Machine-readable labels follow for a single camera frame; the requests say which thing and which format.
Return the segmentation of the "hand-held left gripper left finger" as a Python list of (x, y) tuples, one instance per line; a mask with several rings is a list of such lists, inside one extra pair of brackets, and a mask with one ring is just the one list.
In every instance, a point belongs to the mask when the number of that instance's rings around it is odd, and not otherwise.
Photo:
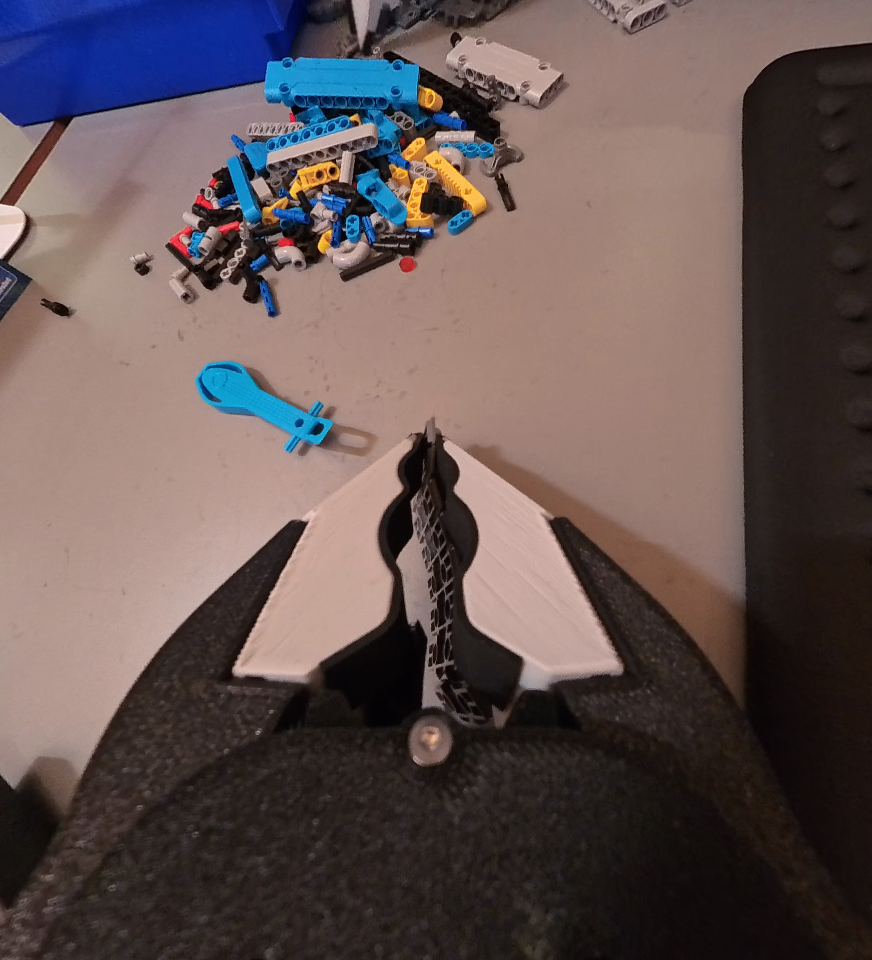
[(403, 600), (396, 560), (415, 534), (421, 442), (403, 439), (303, 517), (235, 678), (305, 684), (393, 623)]

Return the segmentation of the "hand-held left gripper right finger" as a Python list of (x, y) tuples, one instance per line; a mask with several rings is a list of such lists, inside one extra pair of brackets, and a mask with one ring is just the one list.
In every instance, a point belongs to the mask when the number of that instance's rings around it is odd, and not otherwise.
[(499, 726), (524, 691), (623, 673), (549, 512), (433, 437), (432, 706)]

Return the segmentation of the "pile of grey track links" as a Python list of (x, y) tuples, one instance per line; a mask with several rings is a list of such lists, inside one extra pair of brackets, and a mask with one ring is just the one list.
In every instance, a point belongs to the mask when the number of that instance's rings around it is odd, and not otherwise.
[(490, 21), (515, 1), (380, 1), (370, 2), (367, 33), (384, 36), (391, 30), (408, 30), (419, 22), (439, 18), (459, 27)]

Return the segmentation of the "pile of plastic building pieces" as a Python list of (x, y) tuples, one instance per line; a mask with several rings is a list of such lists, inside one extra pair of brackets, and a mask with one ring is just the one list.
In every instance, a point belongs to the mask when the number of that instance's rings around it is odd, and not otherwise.
[(242, 285), (242, 298), (277, 315), (267, 271), (326, 260), (343, 282), (410, 256), (442, 225), (469, 228), (488, 202), (515, 210), (504, 169), (524, 153), (502, 135), (490, 98), (397, 53), (376, 58), (271, 61), (268, 104), (283, 122), (257, 122), (230, 139), (235, 153), (200, 187), (166, 242), (169, 287), (183, 303), (197, 288)]

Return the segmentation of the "light grey technic panel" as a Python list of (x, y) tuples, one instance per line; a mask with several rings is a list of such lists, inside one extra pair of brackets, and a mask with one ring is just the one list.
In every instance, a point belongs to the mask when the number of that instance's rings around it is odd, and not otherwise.
[(541, 109), (564, 86), (562, 71), (549, 62), (483, 36), (467, 34), (449, 50), (446, 68), (480, 90), (496, 87), (503, 98)]

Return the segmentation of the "blue plastic separator tool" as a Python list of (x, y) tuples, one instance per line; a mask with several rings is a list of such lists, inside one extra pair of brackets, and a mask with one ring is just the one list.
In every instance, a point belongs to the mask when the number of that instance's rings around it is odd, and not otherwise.
[(253, 416), (287, 435), (283, 449), (293, 453), (299, 445), (320, 445), (334, 422), (321, 416), (323, 404), (315, 402), (303, 410), (263, 390), (241, 364), (225, 361), (206, 364), (195, 378), (202, 400), (218, 411)]

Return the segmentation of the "blue plastic tray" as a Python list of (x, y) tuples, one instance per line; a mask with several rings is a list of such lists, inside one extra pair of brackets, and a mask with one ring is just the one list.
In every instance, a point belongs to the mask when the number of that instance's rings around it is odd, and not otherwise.
[(0, 114), (17, 126), (260, 81), (301, 1), (0, 1)]

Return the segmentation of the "black studded pad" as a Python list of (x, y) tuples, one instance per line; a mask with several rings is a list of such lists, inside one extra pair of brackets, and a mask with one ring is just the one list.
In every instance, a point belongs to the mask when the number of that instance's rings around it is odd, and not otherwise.
[(742, 108), (747, 708), (872, 930), (872, 43)]

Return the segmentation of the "grey rectangular beam frame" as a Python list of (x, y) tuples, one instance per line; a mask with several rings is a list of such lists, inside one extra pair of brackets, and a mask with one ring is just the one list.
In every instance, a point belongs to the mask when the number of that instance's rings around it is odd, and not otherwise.
[(599, 14), (632, 35), (658, 23), (669, 12), (668, 1), (589, 1)]

